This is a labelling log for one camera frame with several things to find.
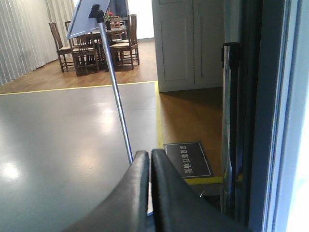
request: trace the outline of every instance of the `yellow floor line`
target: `yellow floor line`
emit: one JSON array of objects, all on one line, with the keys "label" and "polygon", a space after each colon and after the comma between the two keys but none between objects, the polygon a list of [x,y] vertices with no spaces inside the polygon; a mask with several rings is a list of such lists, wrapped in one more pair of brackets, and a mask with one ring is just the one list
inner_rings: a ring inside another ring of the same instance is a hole
[{"label": "yellow floor line", "polygon": [[[143,83],[155,83],[157,81],[145,81],[145,82],[135,82],[135,83],[123,83],[118,84],[119,86],[124,85],[135,85],[135,84],[143,84]],[[104,85],[104,86],[85,86],[85,87],[72,87],[72,88],[56,88],[56,89],[46,89],[46,90],[35,90],[35,91],[26,91],[26,92],[18,92],[18,93],[2,93],[2,95],[11,95],[11,94],[22,94],[22,93],[40,93],[40,92],[49,92],[49,91],[60,91],[60,90],[68,90],[68,89],[82,89],[82,88],[98,88],[98,87],[108,87],[112,85]]]},{"label": "yellow floor line", "polygon": [[[189,185],[206,185],[206,184],[221,184],[223,183],[223,177],[206,177],[206,178],[192,178],[184,179]],[[238,176],[237,182],[242,181],[242,175]]]},{"label": "yellow floor line", "polygon": [[163,131],[161,119],[161,105],[159,95],[159,83],[155,82],[155,98],[156,98],[156,130],[157,130],[157,148],[163,149]]}]

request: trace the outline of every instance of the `metal pole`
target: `metal pole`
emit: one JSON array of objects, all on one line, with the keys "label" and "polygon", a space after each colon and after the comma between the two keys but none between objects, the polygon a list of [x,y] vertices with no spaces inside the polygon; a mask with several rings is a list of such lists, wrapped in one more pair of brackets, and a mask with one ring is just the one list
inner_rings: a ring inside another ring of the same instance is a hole
[{"label": "metal pole", "polygon": [[128,159],[129,159],[129,163],[131,165],[131,163],[133,162],[133,155],[132,155],[132,151],[131,151],[129,135],[128,135],[127,128],[126,128],[125,115],[124,115],[124,111],[123,111],[122,104],[121,104],[121,99],[120,99],[120,94],[119,94],[119,90],[118,90],[115,70],[114,70],[114,66],[113,66],[113,63],[112,63],[112,55],[111,55],[111,51],[110,51],[110,46],[108,44],[108,39],[107,39],[106,31],[105,31],[104,22],[98,23],[98,26],[99,26],[99,29],[100,29],[100,32],[101,32],[102,45],[103,45],[103,49],[104,49],[104,52],[105,52],[107,67],[108,67],[110,74],[111,74],[112,88],[114,90],[114,95],[115,95],[116,105],[117,105],[117,109],[118,109],[118,114],[119,114],[119,117],[120,117],[122,132],[123,132],[124,139],[125,139],[126,152],[127,152],[127,156],[128,156]]},{"label": "metal pole", "polygon": [[234,217],[235,173],[237,139],[237,81],[239,67],[239,43],[225,43],[223,71],[223,120],[222,120],[222,212]]}]

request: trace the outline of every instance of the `white curtain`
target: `white curtain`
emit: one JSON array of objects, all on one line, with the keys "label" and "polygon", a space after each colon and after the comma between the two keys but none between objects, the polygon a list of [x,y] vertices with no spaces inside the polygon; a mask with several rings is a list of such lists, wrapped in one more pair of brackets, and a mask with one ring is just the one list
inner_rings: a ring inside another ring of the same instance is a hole
[{"label": "white curtain", "polygon": [[73,0],[46,0],[49,9],[49,20],[57,24],[63,46],[69,46],[66,39],[67,30],[64,22],[72,19],[74,11]]},{"label": "white curtain", "polygon": [[53,0],[59,2],[57,7],[47,1],[0,1],[0,85],[57,59],[48,23],[54,17],[63,39],[62,27],[72,16],[73,1]]}]

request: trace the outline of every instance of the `wooden floor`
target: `wooden floor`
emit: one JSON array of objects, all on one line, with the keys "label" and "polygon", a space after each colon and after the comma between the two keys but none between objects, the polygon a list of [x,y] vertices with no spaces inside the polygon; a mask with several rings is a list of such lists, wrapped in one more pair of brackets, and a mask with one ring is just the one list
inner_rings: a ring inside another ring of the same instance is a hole
[{"label": "wooden floor", "polygon": [[202,142],[215,176],[221,176],[222,88],[160,93],[165,144]]},{"label": "wooden floor", "polygon": [[[116,68],[118,83],[157,80],[154,42],[139,43],[140,65]],[[0,86],[0,93],[16,93],[111,84],[106,71],[76,76],[73,67],[62,73],[54,61]],[[221,175],[222,89],[160,93],[163,143],[201,141],[215,176]]]},{"label": "wooden floor", "polygon": [[[117,66],[115,68],[119,84],[157,80],[154,45],[154,41],[139,43],[140,65],[136,63],[133,70],[131,70],[131,65]],[[0,94],[110,84],[111,78],[106,70],[76,76],[74,66],[69,67],[68,72],[62,73],[59,61],[56,60],[0,86]]]}]

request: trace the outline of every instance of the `white door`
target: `white door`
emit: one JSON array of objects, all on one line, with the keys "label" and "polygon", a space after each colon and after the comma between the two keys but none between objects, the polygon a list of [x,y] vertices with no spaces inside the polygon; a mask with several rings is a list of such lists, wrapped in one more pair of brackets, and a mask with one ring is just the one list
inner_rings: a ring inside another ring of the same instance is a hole
[{"label": "white door", "polygon": [[195,84],[222,86],[223,0],[193,0]]},{"label": "white door", "polygon": [[152,0],[159,90],[194,85],[193,1]]}]

